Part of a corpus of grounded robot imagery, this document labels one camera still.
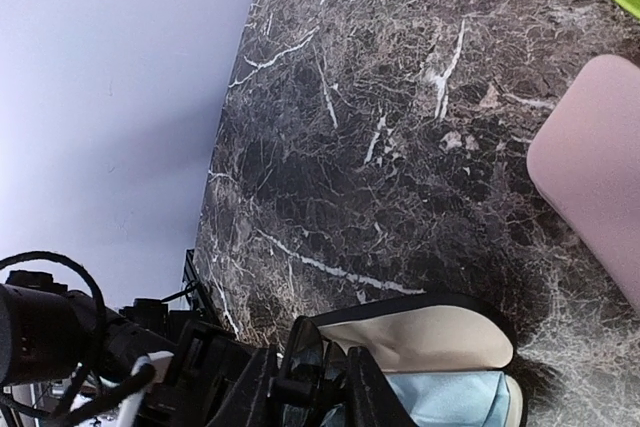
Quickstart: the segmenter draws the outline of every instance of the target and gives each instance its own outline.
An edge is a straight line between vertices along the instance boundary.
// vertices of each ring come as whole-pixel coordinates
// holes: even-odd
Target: black equipment
[[[24,255],[0,262],[0,268],[46,258],[81,269],[58,254]],[[101,305],[95,289],[92,298],[68,291],[49,274],[12,272],[0,285],[0,384],[63,379],[76,371],[71,392],[65,393],[75,397],[72,389],[79,387],[74,382],[90,371],[98,392],[75,411],[63,397],[52,413],[27,408],[2,394],[3,411],[16,409],[39,416],[44,425],[66,427],[146,389],[136,413],[135,425],[140,427],[415,427],[385,380],[384,359],[374,359],[366,345],[343,349],[352,345],[351,334],[335,333],[334,326],[362,323],[374,338],[379,327],[372,320],[449,306],[446,315],[459,315],[456,309],[482,313],[483,319],[491,320],[491,335],[500,342],[506,339],[501,345],[511,348],[508,358],[500,354],[488,361],[495,365],[486,368],[502,368],[513,355],[513,331],[490,306],[464,296],[413,296],[401,304],[371,304],[366,311],[354,308],[338,316],[334,312],[315,319],[299,317],[279,363],[274,346],[246,345],[221,327],[189,256],[185,283],[185,290],[175,296],[136,299],[115,312]],[[180,296],[188,299],[191,309],[169,311],[167,302]],[[416,322],[413,317],[407,320]],[[362,325],[357,325],[358,332]],[[148,364],[138,365],[154,352],[172,354],[159,379],[160,373]],[[409,354],[413,362],[430,362],[427,354],[427,360],[422,359],[420,348]],[[76,370],[79,363],[82,367]],[[106,381],[116,386],[102,386]]]

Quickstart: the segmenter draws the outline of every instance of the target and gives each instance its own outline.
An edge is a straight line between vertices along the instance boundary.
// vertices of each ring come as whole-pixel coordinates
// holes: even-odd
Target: pink cushion
[[[590,61],[531,144],[527,167],[640,310],[640,69],[613,55]]]

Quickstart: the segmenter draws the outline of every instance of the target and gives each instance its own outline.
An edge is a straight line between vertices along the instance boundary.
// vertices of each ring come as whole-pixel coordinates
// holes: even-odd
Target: dark marble countertop
[[[532,426],[640,424],[640,320],[537,194],[529,143],[581,67],[640,60],[610,0],[254,0],[195,263],[241,338],[473,294],[519,334]]]

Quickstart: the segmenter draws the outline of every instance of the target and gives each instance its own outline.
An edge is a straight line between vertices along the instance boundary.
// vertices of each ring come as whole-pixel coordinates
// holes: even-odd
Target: black cable
[[[120,402],[149,385],[156,375],[156,369],[151,364],[145,364],[135,375],[123,380],[119,385],[107,391],[102,397],[96,397],[82,407],[58,419],[60,427],[71,427],[89,420],[103,412],[115,409]]]
[[[0,413],[2,414],[2,419],[7,424],[7,427],[19,427],[16,417],[19,418],[20,416],[14,415],[14,412],[9,407],[6,405],[0,405]]]
[[[97,365],[102,353],[102,347],[106,336],[107,309],[104,305],[104,297],[102,296],[102,291],[100,290],[100,287],[98,287],[98,284],[93,279],[93,277],[91,277],[89,272],[87,272],[87,270],[82,265],[71,260],[65,255],[45,251],[25,252],[22,254],[14,255],[12,257],[7,257],[4,260],[0,260],[0,270],[15,264],[30,262],[33,260],[47,260],[56,264],[62,264],[65,267],[73,270],[87,284],[87,286],[91,290],[91,296],[93,297],[93,300],[96,304],[96,325],[91,335],[91,345],[89,347],[89,350],[87,351],[81,367],[73,376],[71,385],[69,385],[69,387],[67,387],[67,389],[65,390],[62,398],[60,399],[60,402],[58,403],[52,414],[44,410],[34,409],[32,407],[29,407],[28,405],[17,402],[3,392],[0,392],[0,403],[20,412],[21,414],[38,419],[44,419],[48,418],[49,416],[59,417],[69,412],[73,400],[82,388],[82,384],[89,376],[91,370]]]
[[[7,407],[6,405],[1,406],[0,408],[4,408],[6,410],[11,411],[11,413],[13,414],[13,417],[14,417],[14,419],[16,421],[17,427],[24,427],[24,422],[22,421],[22,417],[20,416],[20,414],[18,412],[9,409],[9,407]]]
[[[34,400],[34,402],[31,405],[31,407],[35,407],[36,405],[38,405],[38,402],[40,402],[42,400],[42,398],[45,395],[47,395],[47,393],[51,390],[51,387],[53,387],[53,382],[49,382],[49,385],[47,385],[47,388],[42,391],[42,393],[38,396],[38,398],[36,400]]]
[[[189,282],[189,284],[187,284],[187,288],[184,290],[181,290],[180,292],[177,292],[175,294],[171,294],[169,297],[165,297],[164,299],[162,299],[160,302],[162,302],[163,304],[166,304],[168,302],[172,302],[176,299],[179,299],[180,297],[184,297],[185,295],[189,295],[191,292],[193,292],[194,290],[196,290],[198,288],[198,283],[197,282]]]
[[[34,419],[44,420],[51,415],[51,412],[47,412],[46,410],[42,410],[42,409],[34,409],[33,407],[30,407],[26,404],[18,402],[10,395],[7,395],[1,391],[0,391],[0,404],[15,410],[20,414],[24,414],[28,417],[33,417]]]

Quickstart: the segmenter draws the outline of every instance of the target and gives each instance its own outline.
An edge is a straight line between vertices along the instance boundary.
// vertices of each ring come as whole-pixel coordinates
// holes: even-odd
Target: white marble vein
[[[553,110],[556,108],[556,105],[552,102],[548,102],[546,100],[540,99],[524,99],[522,97],[518,97],[513,94],[504,94],[504,96],[508,99],[515,100],[523,105],[528,105],[529,107],[541,108],[541,109],[549,109]]]
[[[408,289],[408,288],[398,284],[397,282],[393,282],[393,281],[390,281],[390,280],[378,280],[378,279],[374,279],[373,277],[369,277],[369,276],[366,276],[366,275],[351,274],[351,273],[346,272],[345,270],[343,270],[343,269],[341,269],[339,267],[330,267],[330,266],[324,264],[323,262],[320,262],[318,260],[312,259],[310,257],[306,257],[304,255],[299,254],[298,252],[295,252],[295,251],[289,249],[287,246],[285,246],[278,239],[270,236],[266,232],[263,232],[261,230],[257,230],[257,232],[260,235],[262,235],[262,237],[264,237],[266,240],[268,240],[271,244],[273,244],[278,249],[280,249],[282,252],[284,252],[285,254],[287,254],[290,257],[293,257],[294,259],[299,260],[304,265],[308,265],[310,267],[314,267],[315,269],[317,269],[317,270],[319,270],[321,272],[324,272],[325,274],[329,274],[329,275],[331,275],[333,277],[344,278],[347,281],[351,282],[352,284],[370,285],[371,287],[375,287],[378,290],[391,290],[391,291],[394,291],[394,292],[400,292],[401,294],[405,294],[405,295],[423,294],[424,293],[424,290],[422,290],[422,289]]]
[[[383,115],[378,120],[378,125],[376,125],[376,130],[373,133],[373,138],[369,143],[369,148],[367,149],[367,155],[365,155],[364,163],[362,165],[367,165],[369,162],[371,162],[371,159],[373,158],[373,149],[375,149],[376,144],[380,139],[380,133],[382,132],[382,128],[386,126],[387,126],[387,116]]]
[[[218,180],[218,179],[228,179],[228,180],[231,180],[232,182],[236,182],[236,183],[238,182],[229,174],[225,174],[224,172],[214,172],[213,170],[209,169],[209,180]]]
[[[451,62],[449,63],[449,66],[445,69],[445,71],[441,75],[436,74],[432,69],[429,69],[426,72],[427,82],[434,85],[437,89],[436,109],[434,113],[434,117],[436,119],[442,120],[447,115],[447,106],[449,104],[447,82],[449,81],[449,77],[451,77],[451,74],[453,74],[456,65],[458,65],[458,61],[460,60],[460,55],[462,54],[462,44],[464,42],[464,32],[465,21],[463,19],[462,24],[460,25],[460,32],[458,33],[456,50],[454,51]]]
[[[220,282],[218,282],[218,279],[216,279],[213,275],[210,274],[209,279],[212,281],[213,285],[218,291],[220,300],[222,300],[222,316],[225,319],[227,319],[227,322],[229,322],[229,325],[233,329],[233,332],[236,334],[236,337],[239,337],[240,334],[242,333],[242,329],[238,324],[234,322],[233,317],[231,316],[231,312],[229,311],[229,305],[227,304],[227,296],[224,293],[224,287],[222,287]]]
[[[303,36],[302,41],[300,43],[294,45],[293,47],[289,47],[288,49],[285,49],[285,50],[283,50],[281,52],[278,52],[276,55],[273,56],[273,58],[271,60],[268,60],[267,62],[254,62],[254,61],[249,60],[246,57],[244,57],[245,62],[247,64],[249,64],[251,67],[255,67],[255,68],[251,72],[249,72],[244,79],[242,79],[242,80],[238,80],[238,79],[234,80],[233,83],[231,83],[229,85],[229,88],[232,89],[233,87],[237,87],[239,85],[244,84],[247,80],[249,80],[251,77],[256,75],[261,70],[267,69],[267,68],[275,65],[285,55],[302,49],[305,45],[307,45],[309,42],[311,42],[311,39],[313,39],[313,36],[315,35],[315,33],[317,31],[318,31],[317,27],[314,28],[313,30],[310,30],[309,32],[307,32]]]
[[[331,93],[329,92],[329,86],[327,85],[327,79],[324,76],[324,71],[320,66],[320,61],[318,60],[318,56],[316,54],[316,64],[318,64],[318,72],[320,72],[320,79],[322,80],[322,92],[324,94],[324,101],[327,106],[327,110],[329,111],[329,116],[331,117],[331,121],[333,122],[333,128],[338,128],[338,118],[336,117],[336,111],[333,108],[333,101],[331,100]]]

